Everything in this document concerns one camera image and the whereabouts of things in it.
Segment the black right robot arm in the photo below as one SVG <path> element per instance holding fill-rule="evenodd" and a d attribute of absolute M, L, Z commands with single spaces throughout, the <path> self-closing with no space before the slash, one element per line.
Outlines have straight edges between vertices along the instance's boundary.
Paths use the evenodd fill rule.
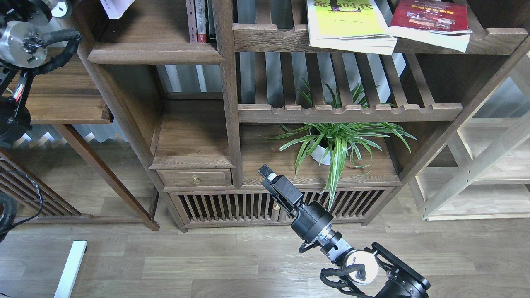
<path fill-rule="evenodd" d="M 332 228 L 331 215 L 318 202 L 306 205 L 303 194 L 286 177 L 277 175 L 267 165 L 259 168 L 262 185 L 272 194 L 275 202 L 294 217 L 293 231 L 303 239 L 300 253 L 319 247 L 335 264 L 335 268 L 322 269 L 320 280 L 341 293 L 364 298 L 360 286 L 373 282 L 378 269 L 387 275 L 384 287 L 377 298 L 426 298 L 430 283 L 377 242 L 371 248 L 358 250 L 342 234 Z"/>

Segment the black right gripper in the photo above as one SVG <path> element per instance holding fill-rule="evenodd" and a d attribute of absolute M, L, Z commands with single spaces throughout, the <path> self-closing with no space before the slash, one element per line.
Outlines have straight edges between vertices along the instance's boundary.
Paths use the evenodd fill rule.
<path fill-rule="evenodd" d="M 275 172 L 263 164 L 258 173 L 263 177 L 262 185 L 270 184 L 270 193 L 276 203 L 294 217 L 291 228 L 306 243 L 310 244 L 332 222 L 333 216 L 318 202 L 306 205 L 303 194 L 283 175 Z"/>

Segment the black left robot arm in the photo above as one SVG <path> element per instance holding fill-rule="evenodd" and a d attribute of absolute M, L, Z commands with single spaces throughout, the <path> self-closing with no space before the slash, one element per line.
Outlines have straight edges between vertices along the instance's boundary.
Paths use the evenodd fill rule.
<path fill-rule="evenodd" d="M 12 145 L 32 128 L 25 104 L 34 77 L 64 67 L 77 53 L 82 35 L 76 29 L 40 30 L 52 18 L 72 15 L 68 0 L 2 0 L 0 10 L 1 91 L 19 74 L 12 95 L 1 96 L 1 145 Z"/>

